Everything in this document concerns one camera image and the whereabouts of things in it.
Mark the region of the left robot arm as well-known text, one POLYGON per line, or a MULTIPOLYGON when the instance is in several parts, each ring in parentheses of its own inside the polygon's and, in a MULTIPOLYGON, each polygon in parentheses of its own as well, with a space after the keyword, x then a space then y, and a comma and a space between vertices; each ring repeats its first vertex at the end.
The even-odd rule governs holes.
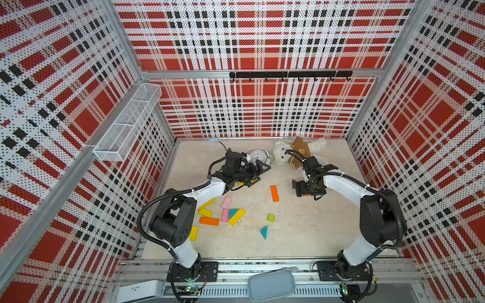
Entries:
POLYGON ((195 281, 202 273, 202 258, 189 239, 196 210, 227 194, 237 183, 255 185, 270 169, 269 164, 249 154, 227 149, 221 159, 210 164, 205 183, 180 191, 168 189, 141 209, 136 221, 139 233, 173 257, 171 282, 176 274, 183 280, 195 281))

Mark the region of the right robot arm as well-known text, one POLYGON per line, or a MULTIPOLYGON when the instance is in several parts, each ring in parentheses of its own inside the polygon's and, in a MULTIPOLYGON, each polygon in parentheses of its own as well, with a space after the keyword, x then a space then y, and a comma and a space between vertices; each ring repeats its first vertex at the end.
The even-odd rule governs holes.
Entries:
POLYGON ((314 156, 305 158, 296 150, 285 154, 294 157, 303 169, 304 179, 293 182, 296 196, 312 196, 316 201, 331 189, 359 208, 360 235, 337 255, 335 275, 339 279, 354 279, 382 251, 401 246, 407 226, 393 191, 375 189, 332 164, 320 164, 314 156))

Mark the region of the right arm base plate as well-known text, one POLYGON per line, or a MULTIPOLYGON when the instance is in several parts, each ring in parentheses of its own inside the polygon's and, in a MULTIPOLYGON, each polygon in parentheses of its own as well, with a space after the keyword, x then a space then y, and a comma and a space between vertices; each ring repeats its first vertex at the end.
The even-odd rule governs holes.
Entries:
POLYGON ((316 262, 319 279, 322 282, 363 282, 369 280, 370 278, 370 270, 365 263, 359 266, 351 266, 350 270, 340 270, 341 274, 339 274, 336 263, 336 261, 316 262))

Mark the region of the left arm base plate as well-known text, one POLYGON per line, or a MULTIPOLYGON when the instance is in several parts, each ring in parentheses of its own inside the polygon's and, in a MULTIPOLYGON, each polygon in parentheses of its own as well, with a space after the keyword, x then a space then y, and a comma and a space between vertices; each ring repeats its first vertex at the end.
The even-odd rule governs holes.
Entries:
POLYGON ((216 282, 218 272, 219 263, 216 261, 196 262, 191 268, 172 262, 166 280, 168 282, 216 282))

